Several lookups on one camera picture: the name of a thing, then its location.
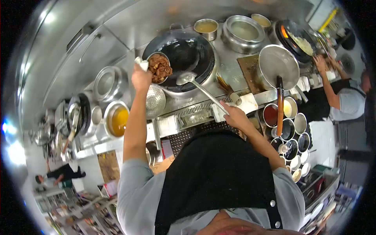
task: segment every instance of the chef's right hand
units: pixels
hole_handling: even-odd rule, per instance
[[[135,64],[132,74],[132,84],[135,87],[136,92],[147,93],[152,83],[151,71],[145,72],[141,69],[140,65]]]
[[[242,132],[249,127],[253,127],[253,124],[248,120],[243,110],[235,106],[229,106],[225,102],[220,101],[224,109],[229,112],[230,115],[225,114],[223,117],[226,119],[228,125],[240,129]]]

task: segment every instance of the gray shirt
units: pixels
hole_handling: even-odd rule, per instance
[[[356,81],[350,80],[350,86],[364,93]],[[338,92],[340,109],[331,107],[329,117],[333,121],[357,119],[364,113],[365,98],[356,90],[343,88]]]
[[[117,217],[127,235],[155,233],[155,217],[166,172],[153,175],[147,163],[139,159],[123,163],[118,183]],[[304,218],[303,194],[285,168],[273,172],[278,211],[284,229],[299,230]],[[169,235],[195,234],[207,226],[219,210],[204,211],[177,220]],[[230,217],[270,228],[266,209],[226,208]]]

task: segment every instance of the person in black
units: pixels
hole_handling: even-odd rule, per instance
[[[69,164],[65,164],[62,167],[59,167],[58,169],[51,171],[49,166],[49,160],[47,158],[47,174],[42,175],[36,175],[35,180],[38,184],[43,184],[47,188],[52,188],[57,185],[60,185],[59,183],[71,180],[71,179],[77,179],[77,178],[83,178],[86,176],[85,172],[81,172],[80,167],[78,167],[77,172],[74,172],[72,168],[69,166]]]

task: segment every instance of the chef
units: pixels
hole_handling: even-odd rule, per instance
[[[301,234],[305,203],[281,159],[245,113],[221,103],[230,131],[189,140],[154,175],[146,158],[146,94],[151,73],[134,66],[136,95],[124,133],[117,217],[127,235]]]
[[[305,114],[307,122],[322,121],[323,118],[328,117],[332,121],[345,121],[362,116],[365,94],[371,88],[368,71],[363,71],[359,85],[349,78],[333,58],[329,57],[327,62],[341,76],[341,80],[330,83],[326,76],[327,66],[324,58],[316,56],[314,62],[323,80],[323,87],[305,92],[308,102],[298,106],[299,112]]]

